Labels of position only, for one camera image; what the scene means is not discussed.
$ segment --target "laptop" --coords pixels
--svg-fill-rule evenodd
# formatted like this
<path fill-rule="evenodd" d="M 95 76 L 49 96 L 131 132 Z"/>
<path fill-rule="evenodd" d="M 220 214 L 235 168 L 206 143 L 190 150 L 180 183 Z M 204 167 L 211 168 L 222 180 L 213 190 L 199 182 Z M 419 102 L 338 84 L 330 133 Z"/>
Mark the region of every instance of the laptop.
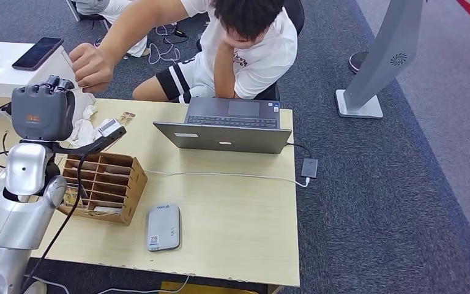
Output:
<path fill-rule="evenodd" d="M 184 149 L 280 154 L 291 130 L 280 129 L 277 101 L 194 97 L 185 123 L 153 122 Z"/>
<path fill-rule="evenodd" d="M 280 103 L 266 100 L 192 97 L 185 123 L 279 129 Z"/>

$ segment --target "gray carpet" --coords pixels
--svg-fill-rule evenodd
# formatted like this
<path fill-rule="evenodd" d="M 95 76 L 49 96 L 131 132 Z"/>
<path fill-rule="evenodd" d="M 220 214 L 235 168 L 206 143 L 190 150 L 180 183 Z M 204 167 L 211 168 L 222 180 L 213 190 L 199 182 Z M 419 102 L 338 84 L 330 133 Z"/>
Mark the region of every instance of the gray carpet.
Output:
<path fill-rule="evenodd" d="M 69 50 L 103 32 L 74 22 L 65 5 L 0 0 L 0 41 L 58 36 Z M 297 190 L 301 288 L 284 293 L 470 293 L 470 226 L 397 82 L 379 94 L 384 119 L 337 115 L 334 92 L 352 79 L 348 56 L 370 40 L 359 7 L 354 0 L 304 0 L 304 6 L 298 58 L 279 86 L 283 104 L 294 110 L 295 141 L 311 148 L 320 166 L 318 179 Z M 39 21 L 46 8 L 60 14 Z M 187 20 L 181 29 L 194 36 L 202 22 Z M 193 42 L 179 49 L 184 58 L 195 52 Z M 126 99 L 137 83 L 168 65 L 122 61 L 103 96 Z M 298 150 L 298 169 L 301 158 Z M 54 261 L 39 276 L 72 293 L 156 288 L 162 279 L 184 279 Z M 191 282 L 263 291 L 252 284 Z"/>
<path fill-rule="evenodd" d="M 359 0 L 377 33 L 389 0 Z M 424 5 L 419 52 L 398 81 L 470 223 L 470 15 L 453 1 Z"/>

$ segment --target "white t-shirt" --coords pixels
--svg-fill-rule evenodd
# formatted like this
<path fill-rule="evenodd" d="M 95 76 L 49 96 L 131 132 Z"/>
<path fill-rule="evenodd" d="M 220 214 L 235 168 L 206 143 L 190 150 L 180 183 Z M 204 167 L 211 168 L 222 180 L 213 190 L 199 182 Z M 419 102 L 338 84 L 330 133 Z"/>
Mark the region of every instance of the white t-shirt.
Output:
<path fill-rule="evenodd" d="M 207 12 L 210 24 L 201 37 L 205 71 L 214 76 L 215 56 L 224 29 L 214 15 L 211 0 L 181 0 L 190 17 Z M 235 48 L 233 72 L 235 93 L 243 99 L 253 99 L 276 82 L 296 59 L 296 28 L 284 8 L 271 24 L 264 40 L 249 48 Z"/>

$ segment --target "laptop touchpad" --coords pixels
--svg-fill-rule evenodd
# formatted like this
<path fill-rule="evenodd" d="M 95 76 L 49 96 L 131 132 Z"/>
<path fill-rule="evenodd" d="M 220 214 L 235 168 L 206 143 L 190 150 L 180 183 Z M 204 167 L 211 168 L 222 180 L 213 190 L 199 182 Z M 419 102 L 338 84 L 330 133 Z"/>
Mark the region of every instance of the laptop touchpad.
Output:
<path fill-rule="evenodd" d="M 228 107 L 228 114 L 237 116 L 259 116 L 260 103 L 230 101 Z"/>

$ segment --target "laptop lid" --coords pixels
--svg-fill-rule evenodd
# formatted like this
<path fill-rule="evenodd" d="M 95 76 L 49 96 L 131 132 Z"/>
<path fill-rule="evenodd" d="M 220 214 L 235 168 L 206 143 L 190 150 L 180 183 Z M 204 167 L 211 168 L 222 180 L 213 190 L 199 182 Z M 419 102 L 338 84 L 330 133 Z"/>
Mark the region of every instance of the laptop lid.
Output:
<path fill-rule="evenodd" d="M 292 132 L 172 122 L 154 122 L 154 126 L 178 148 L 269 154 L 280 154 Z"/>

